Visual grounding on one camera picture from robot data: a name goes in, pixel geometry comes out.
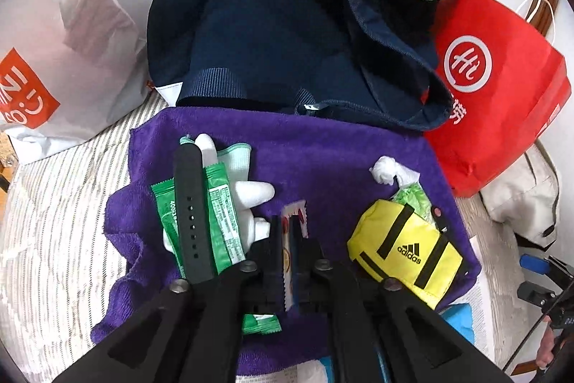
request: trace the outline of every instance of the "green packet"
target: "green packet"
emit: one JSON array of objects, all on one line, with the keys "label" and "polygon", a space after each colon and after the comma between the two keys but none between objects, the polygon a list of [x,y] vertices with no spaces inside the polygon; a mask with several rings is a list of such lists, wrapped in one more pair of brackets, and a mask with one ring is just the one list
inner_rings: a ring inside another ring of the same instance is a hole
[{"label": "green packet", "polygon": [[400,205],[408,204],[412,206],[418,216],[423,218],[427,223],[436,226],[431,212],[432,203],[419,182],[411,183],[403,187],[391,200]]},{"label": "green packet", "polygon": [[[245,260],[239,237],[239,224],[231,198],[231,190],[225,165],[220,162],[204,169],[208,191],[208,220],[210,225],[211,248],[217,274],[225,268]],[[177,267],[185,277],[183,259],[179,245],[175,190],[173,179],[151,186],[156,197],[160,220],[167,240],[176,257]],[[243,317],[243,333],[274,333],[281,331],[275,315],[246,314]]]}]

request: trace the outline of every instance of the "white plastic bag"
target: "white plastic bag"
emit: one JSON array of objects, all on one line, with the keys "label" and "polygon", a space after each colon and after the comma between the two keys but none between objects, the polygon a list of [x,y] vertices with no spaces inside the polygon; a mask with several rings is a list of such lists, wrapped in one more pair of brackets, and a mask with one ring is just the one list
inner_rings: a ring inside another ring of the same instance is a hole
[{"label": "white plastic bag", "polygon": [[116,0],[0,0],[0,130],[21,163],[143,103],[145,40]]},{"label": "white plastic bag", "polygon": [[494,221],[543,249],[556,240],[560,174],[540,140],[480,194]]}]

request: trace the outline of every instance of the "black stripe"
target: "black stripe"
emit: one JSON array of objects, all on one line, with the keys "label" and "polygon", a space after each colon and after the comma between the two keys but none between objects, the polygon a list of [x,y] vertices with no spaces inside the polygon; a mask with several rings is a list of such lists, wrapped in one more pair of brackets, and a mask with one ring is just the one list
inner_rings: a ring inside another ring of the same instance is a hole
[{"label": "black stripe", "polygon": [[436,265],[438,265],[440,257],[443,256],[444,250],[445,248],[447,248],[447,245],[448,245],[448,239],[443,235],[439,236],[438,240],[436,241],[436,244],[434,244],[432,252],[430,252],[431,254],[429,255],[429,258],[427,258],[427,261],[423,266],[423,269],[421,269],[421,272],[418,273],[417,280],[414,282],[415,286],[421,289],[427,287],[429,279],[431,278],[430,276],[434,271],[434,269],[436,268]]},{"label": "black stripe", "polygon": [[389,256],[392,246],[397,241],[399,234],[405,227],[405,223],[409,220],[413,213],[413,207],[410,205],[405,205],[403,210],[398,214],[397,218],[391,226],[391,229],[389,230],[389,233],[387,234],[387,237],[384,239],[381,247],[379,247],[379,250],[377,250],[377,253],[383,260],[386,260]]},{"label": "black stripe", "polygon": [[364,260],[364,262],[368,264],[371,267],[371,269],[375,271],[375,273],[377,273],[381,278],[385,279],[387,277],[385,272],[381,268],[379,268],[379,265],[377,265],[373,260],[371,260],[371,257],[369,257],[365,252],[361,252],[360,256]]}]

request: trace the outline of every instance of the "red paper bag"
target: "red paper bag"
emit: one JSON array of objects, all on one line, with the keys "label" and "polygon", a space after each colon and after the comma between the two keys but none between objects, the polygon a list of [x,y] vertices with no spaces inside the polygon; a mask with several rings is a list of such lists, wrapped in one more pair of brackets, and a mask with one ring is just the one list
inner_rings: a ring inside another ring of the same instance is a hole
[{"label": "red paper bag", "polygon": [[437,73],[454,107],[426,138],[455,195],[470,197],[534,143],[572,89],[564,57],[495,0],[443,0],[436,19]]}]

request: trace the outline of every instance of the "black watch strap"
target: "black watch strap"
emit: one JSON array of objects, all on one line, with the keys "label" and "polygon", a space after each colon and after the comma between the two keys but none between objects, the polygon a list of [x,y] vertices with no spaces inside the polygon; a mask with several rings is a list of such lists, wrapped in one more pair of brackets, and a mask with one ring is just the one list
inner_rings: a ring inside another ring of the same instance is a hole
[{"label": "black watch strap", "polygon": [[201,150],[193,143],[180,145],[175,152],[173,178],[177,227],[185,277],[191,284],[216,276],[207,216]]}]

